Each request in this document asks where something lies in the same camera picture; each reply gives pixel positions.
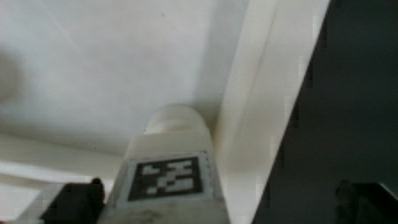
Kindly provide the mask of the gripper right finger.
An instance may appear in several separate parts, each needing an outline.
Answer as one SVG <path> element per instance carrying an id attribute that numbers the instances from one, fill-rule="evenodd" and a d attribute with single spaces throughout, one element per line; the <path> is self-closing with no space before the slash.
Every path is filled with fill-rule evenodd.
<path id="1" fill-rule="evenodd" d="M 341 181 L 334 224 L 398 224 L 398 196 L 382 183 Z"/>

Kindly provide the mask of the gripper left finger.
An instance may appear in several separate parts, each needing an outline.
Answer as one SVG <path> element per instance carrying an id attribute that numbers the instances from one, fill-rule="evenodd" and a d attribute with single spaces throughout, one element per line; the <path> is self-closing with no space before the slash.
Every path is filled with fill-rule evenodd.
<path id="1" fill-rule="evenodd" d="M 104 207 L 104 185 L 99 178 L 88 183 L 67 183 L 39 216 L 44 224 L 96 224 Z"/>

